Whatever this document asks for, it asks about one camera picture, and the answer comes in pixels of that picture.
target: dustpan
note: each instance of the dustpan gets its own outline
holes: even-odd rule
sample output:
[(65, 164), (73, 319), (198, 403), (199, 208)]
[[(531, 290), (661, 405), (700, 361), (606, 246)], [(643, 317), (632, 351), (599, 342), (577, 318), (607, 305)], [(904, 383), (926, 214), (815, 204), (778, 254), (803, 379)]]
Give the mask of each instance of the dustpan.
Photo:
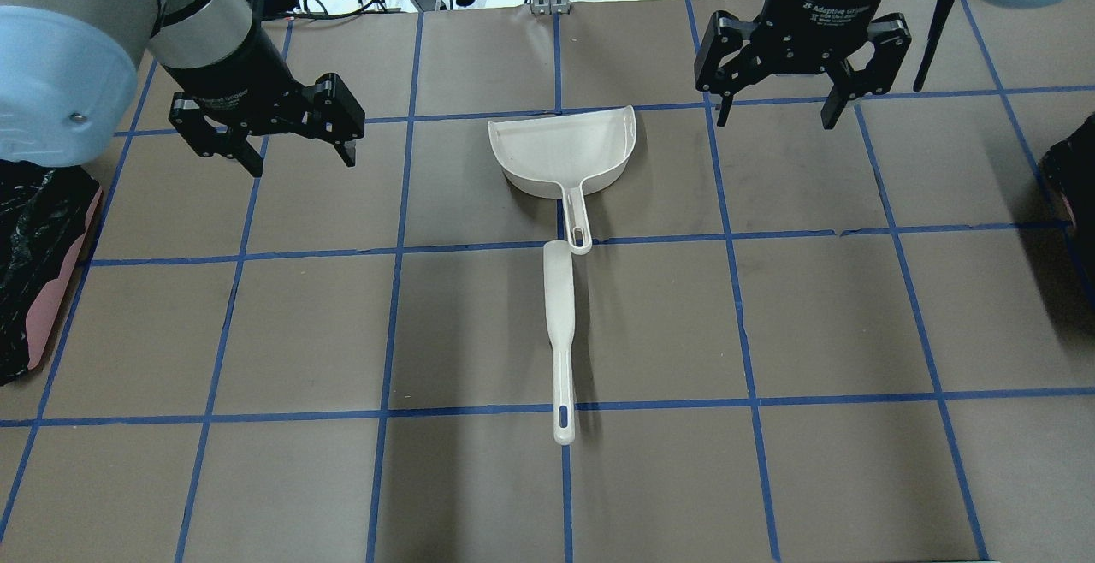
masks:
[(634, 107), (489, 123), (487, 130), (507, 180), (531, 196), (562, 199), (570, 251), (589, 252), (593, 234), (585, 196), (611, 185), (627, 165)]

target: pink object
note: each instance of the pink object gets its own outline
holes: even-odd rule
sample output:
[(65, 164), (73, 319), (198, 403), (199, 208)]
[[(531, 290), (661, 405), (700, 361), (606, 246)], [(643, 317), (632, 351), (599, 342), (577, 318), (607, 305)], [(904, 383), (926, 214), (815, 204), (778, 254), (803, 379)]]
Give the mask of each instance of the pink object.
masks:
[(91, 205), (88, 207), (88, 215), (83, 219), (83, 234), (72, 242), (65, 260), (61, 262), (60, 273), (57, 278), (50, 279), (38, 294), (38, 297), (31, 303), (26, 313), (26, 345), (31, 361), (27, 369), (34, 369), (42, 363), (42, 357), (46, 353), (46, 344), (49, 342), (49, 333), (54, 330), (57, 321), (57, 313), (61, 302), (65, 301), (65, 289), (69, 279), (72, 278), (72, 271), (76, 267), (76, 260), (80, 255), (84, 241), (88, 239), (88, 229), (91, 227), (91, 219), (95, 216), (99, 207), (99, 199), (103, 196), (103, 189), (99, 189)]

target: dustpan handle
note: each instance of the dustpan handle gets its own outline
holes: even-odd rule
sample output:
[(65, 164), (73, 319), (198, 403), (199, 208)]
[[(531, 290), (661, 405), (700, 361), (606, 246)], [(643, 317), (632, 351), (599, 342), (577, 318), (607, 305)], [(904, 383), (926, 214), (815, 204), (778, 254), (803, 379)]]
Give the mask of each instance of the dustpan handle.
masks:
[(593, 248), (593, 237), (589, 232), (589, 215), (586, 212), (586, 197), (581, 187), (565, 189), (563, 193), (563, 220), (566, 221), (566, 240), (570, 252), (585, 255)]

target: black plastic bag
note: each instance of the black plastic bag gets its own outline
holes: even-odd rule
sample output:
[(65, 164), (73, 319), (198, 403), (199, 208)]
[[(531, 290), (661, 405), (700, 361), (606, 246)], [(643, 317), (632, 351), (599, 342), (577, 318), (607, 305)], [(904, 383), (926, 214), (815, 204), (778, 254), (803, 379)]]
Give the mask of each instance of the black plastic bag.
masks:
[(0, 161), (0, 386), (26, 374), (26, 317), (83, 235), (99, 182), (80, 168)]

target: black trash bag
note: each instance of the black trash bag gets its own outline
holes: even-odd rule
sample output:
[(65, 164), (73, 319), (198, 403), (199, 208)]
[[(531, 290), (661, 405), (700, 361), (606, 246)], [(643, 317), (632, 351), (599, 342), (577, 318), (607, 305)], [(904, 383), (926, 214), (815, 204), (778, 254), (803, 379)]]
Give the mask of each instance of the black trash bag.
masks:
[(99, 182), (80, 168), (0, 161), (0, 386), (26, 374), (26, 315), (84, 232)]

